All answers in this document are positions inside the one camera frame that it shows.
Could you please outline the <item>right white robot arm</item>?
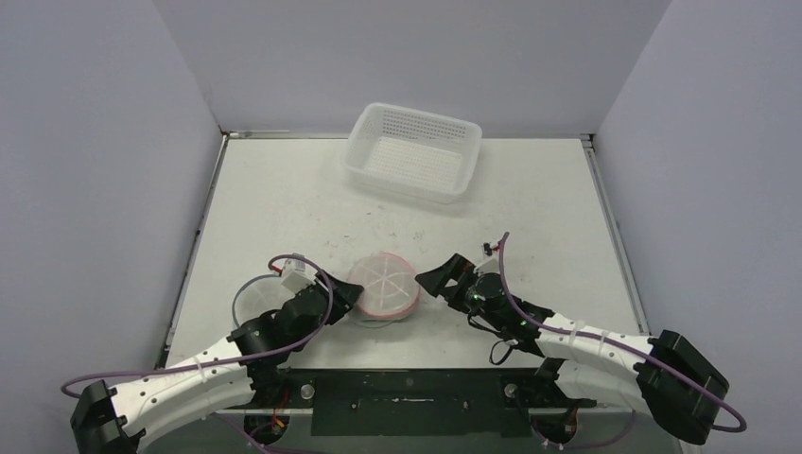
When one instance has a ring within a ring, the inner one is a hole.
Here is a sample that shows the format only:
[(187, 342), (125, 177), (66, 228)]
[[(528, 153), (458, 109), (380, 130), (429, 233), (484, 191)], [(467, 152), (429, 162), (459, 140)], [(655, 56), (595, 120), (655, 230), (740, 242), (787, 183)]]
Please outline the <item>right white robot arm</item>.
[(546, 405), (586, 399), (628, 407), (693, 445), (703, 445), (714, 429), (729, 383), (677, 332), (627, 335), (536, 306), (510, 293), (494, 258), (477, 266), (456, 253), (415, 280), (467, 318), (481, 319), (513, 349), (557, 361), (557, 369), (534, 380)]

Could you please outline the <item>blue-trimmed mesh laundry bag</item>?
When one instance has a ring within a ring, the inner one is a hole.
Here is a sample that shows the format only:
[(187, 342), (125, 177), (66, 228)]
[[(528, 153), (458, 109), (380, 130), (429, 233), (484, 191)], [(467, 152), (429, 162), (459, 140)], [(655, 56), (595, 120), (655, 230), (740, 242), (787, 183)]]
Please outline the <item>blue-trimmed mesh laundry bag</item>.
[(235, 294), (231, 312), (234, 328), (270, 309), (279, 309), (293, 293), (276, 274), (263, 274), (247, 281)]

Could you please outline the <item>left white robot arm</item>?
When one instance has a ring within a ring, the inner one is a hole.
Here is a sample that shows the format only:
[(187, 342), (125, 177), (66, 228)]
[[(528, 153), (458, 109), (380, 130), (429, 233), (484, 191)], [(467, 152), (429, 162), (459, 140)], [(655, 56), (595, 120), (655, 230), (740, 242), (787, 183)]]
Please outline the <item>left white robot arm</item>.
[(83, 389), (70, 418), (81, 453), (136, 453), (218, 410), (281, 397), (279, 366), (320, 329), (340, 320), (364, 288), (319, 273), (279, 309), (250, 319), (195, 356), (129, 381), (99, 379)]

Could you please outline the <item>pink-trimmed mesh laundry bag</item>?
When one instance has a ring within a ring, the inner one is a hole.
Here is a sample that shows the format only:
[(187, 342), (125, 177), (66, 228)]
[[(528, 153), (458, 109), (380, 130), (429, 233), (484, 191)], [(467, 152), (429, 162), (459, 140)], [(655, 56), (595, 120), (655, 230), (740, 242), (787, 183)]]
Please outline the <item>pink-trimmed mesh laundry bag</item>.
[(375, 253), (360, 258), (347, 281), (363, 287), (357, 300), (358, 316), (366, 322), (396, 322), (416, 308), (421, 288), (413, 266), (394, 253)]

